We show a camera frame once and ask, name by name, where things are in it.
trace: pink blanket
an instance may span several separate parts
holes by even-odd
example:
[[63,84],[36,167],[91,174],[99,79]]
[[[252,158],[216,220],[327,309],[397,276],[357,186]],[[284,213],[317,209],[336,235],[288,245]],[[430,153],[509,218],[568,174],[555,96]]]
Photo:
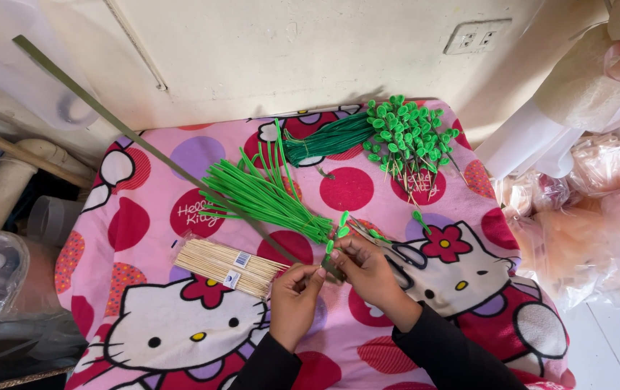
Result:
[[[444,128],[461,130],[441,101]],[[362,107],[279,116],[295,137]],[[197,178],[238,147],[250,157],[258,141],[275,141],[273,118],[149,130],[142,137]],[[573,386],[569,340],[550,299],[514,275],[519,247],[496,204],[485,170],[462,133],[451,144],[467,182],[442,169],[420,183],[415,200],[432,234],[412,219],[416,209],[386,181],[359,145],[292,169],[298,195],[315,214],[338,220],[349,210],[366,226],[400,243],[392,259],[407,293],[425,300],[470,339],[494,353],[530,388]],[[334,179],[320,175],[322,167]],[[226,389],[268,331],[269,302],[231,291],[174,267],[171,247],[191,230],[203,237],[284,260],[236,219],[202,217],[207,202],[191,183],[139,146],[120,138],[106,152],[85,209],[57,261],[55,283],[90,345],[67,389]],[[267,225],[279,243],[307,264],[324,247]],[[191,336],[206,332],[206,339]],[[350,285],[326,283],[315,322],[297,355],[304,362],[294,389],[434,389],[390,338],[392,324]]]

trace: wall socket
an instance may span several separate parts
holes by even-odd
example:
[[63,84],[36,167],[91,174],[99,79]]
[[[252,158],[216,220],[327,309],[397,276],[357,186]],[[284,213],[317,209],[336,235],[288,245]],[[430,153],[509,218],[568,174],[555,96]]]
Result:
[[462,23],[454,29],[444,53],[452,55],[493,50],[510,24],[512,19]]

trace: dark green pipe cleaner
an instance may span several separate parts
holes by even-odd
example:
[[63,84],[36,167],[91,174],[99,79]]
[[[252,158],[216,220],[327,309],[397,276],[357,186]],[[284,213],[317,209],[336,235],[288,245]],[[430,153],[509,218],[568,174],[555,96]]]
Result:
[[293,137],[286,129],[283,134],[286,136],[283,149],[288,162],[298,167],[308,157],[344,153],[362,144],[375,134],[375,128],[367,122],[367,113],[361,112],[328,123],[303,139]]

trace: cream wall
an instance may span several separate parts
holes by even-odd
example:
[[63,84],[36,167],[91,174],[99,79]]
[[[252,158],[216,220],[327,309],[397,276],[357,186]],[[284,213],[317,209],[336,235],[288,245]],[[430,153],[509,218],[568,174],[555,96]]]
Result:
[[[602,0],[117,0],[168,86],[102,0],[40,0],[105,106],[135,130],[235,120],[402,93],[436,97],[472,143],[507,119],[569,49],[607,19]],[[461,22],[511,17],[488,53],[445,56]],[[118,133],[60,132],[0,91],[8,132],[97,164]]]

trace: red flower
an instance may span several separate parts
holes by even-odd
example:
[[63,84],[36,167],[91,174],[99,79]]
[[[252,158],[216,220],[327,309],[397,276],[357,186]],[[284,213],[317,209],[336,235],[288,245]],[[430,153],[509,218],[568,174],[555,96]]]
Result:
[[459,261],[459,254],[469,253],[473,250],[468,242],[461,241],[461,229],[454,225],[445,226],[440,230],[437,226],[428,226],[432,232],[426,238],[430,240],[423,245],[421,251],[428,257],[438,257],[442,262],[454,263]]
[[215,280],[206,279],[203,276],[192,274],[193,282],[187,284],[180,291],[180,296],[184,300],[201,299],[201,305],[207,309],[215,309],[221,304],[223,294],[233,291]]

